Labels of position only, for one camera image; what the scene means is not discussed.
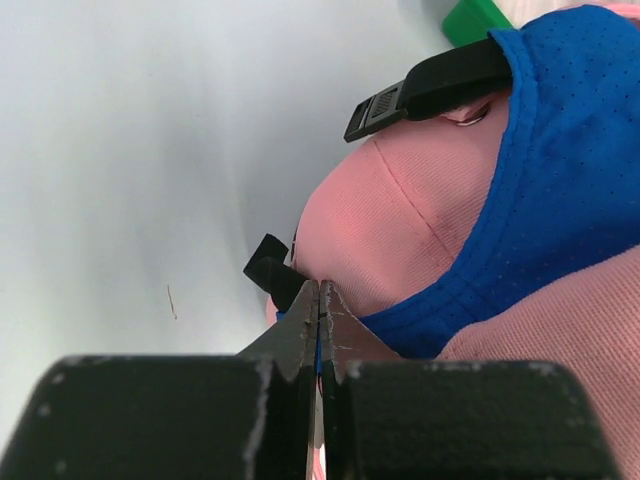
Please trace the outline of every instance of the thin brown mark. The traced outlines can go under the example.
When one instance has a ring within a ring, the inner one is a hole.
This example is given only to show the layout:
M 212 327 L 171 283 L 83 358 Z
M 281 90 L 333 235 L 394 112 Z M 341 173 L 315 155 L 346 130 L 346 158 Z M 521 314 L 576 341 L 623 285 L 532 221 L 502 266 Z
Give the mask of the thin brown mark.
M 171 305 L 171 313 L 173 314 L 173 319 L 177 320 L 178 315 L 176 315 L 176 308 L 173 306 L 173 298 L 171 298 L 171 289 L 169 285 L 167 285 L 167 295 L 169 296 L 169 304 Z

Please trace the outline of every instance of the black clip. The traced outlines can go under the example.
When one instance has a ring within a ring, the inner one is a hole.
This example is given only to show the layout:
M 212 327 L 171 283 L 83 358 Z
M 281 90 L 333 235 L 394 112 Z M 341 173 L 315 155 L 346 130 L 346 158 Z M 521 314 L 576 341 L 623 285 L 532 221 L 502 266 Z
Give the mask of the black clip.
M 347 143 L 378 132 L 407 116 L 407 111 L 398 106 L 403 83 L 404 80 L 385 88 L 356 107 L 344 134 Z

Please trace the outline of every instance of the metal grommet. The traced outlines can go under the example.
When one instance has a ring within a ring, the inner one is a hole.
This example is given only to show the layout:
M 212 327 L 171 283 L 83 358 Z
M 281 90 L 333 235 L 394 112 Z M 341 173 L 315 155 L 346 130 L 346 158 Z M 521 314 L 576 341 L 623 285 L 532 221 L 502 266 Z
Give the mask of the metal grommet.
M 482 107 L 480 110 L 478 110 L 475 114 L 474 117 L 465 120 L 463 122 L 456 122 L 456 126 L 458 127 L 468 127 L 470 125 L 474 125 L 476 123 L 478 123 L 480 120 L 482 120 L 484 117 L 487 116 L 487 114 L 489 113 L 489 110 L 491 110 L 490 105 L 487 103 L 484 107 Z

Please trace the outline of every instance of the green plastic object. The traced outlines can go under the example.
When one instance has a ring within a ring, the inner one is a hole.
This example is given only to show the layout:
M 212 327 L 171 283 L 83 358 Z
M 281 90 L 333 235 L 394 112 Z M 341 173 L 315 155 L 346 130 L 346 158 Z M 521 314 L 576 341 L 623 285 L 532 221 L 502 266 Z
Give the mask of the green plastic object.
M 454 47 L 487 38 L 492 28 L 513 28 L 491 0 L 460 0 L 442 22 L 442 31 Z

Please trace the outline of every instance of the seam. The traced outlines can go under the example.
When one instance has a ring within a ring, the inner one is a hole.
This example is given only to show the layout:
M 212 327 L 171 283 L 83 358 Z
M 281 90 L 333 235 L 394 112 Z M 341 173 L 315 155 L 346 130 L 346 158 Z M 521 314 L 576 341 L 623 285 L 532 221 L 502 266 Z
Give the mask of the seam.
M 413 210 L 418 214 L 418 216 L 422 219 L 422 221 L 424 222 L 424 224 L 427 226 L 427 228 L 429 229 L 429 231 L 431 232 L 431 234 L 434 236 L 434 238 L 437 240 L 438 244 L 440 245 L 440 247 L 442 248 L 442 250 L 449 256 L 449 260 L 453 262 L 453 260 L 455 260 L 455 257 L 451 254 L 451 252 L 447 249 L 447 247 L 444 245 L 442 239 L 440 238 L 440 236 L 436 233 L 436 231 L 434 230 L 434 228 L 429 224 L 429 222 L 427 221 L 426 218 L 424 218 L 424 216 L 422 215 L 422 213 L 420 213 L 420 211 L 416 208 L 416 206 L 414 205 L 414 203 L 411 201 L 411 199 L 409 198 L 409 196 L 407 195 L 407 193 L 404 191 L 404 189 L 400 186 L 400 183 L 398 182 L 398 179 L 395 177 L 395 175 L 393 174 L 393 172 L 391 171 L 391 168 L 389 168 L 389 164 L 387 163 L 387 161 L 384 158 L 384 155 L 382 154 L 382 151 L 380 150 L 380 146 L 378 145 L 378 142 L 376 141 L 376 139 L 373 139 L 373 145 L 376 149 L 376 151 L 378 152 L 378 156 L 380 157 L 380 160 L 382 161 L 382 164 L 384 165 L 387 173 L 389 174 L 389 176 L 391 177 L 391 179 L 393 180 L 393 183 L 395 183 L 395 185 L 398 187 L 398 190 L 400 190 L 400 192 L 402 192 L 402 196 L 404 197 L 404 199 L 407 201 L 407 203 L 409 203 L 409 205 L 411 205 L 411 207 L 413 208 Z

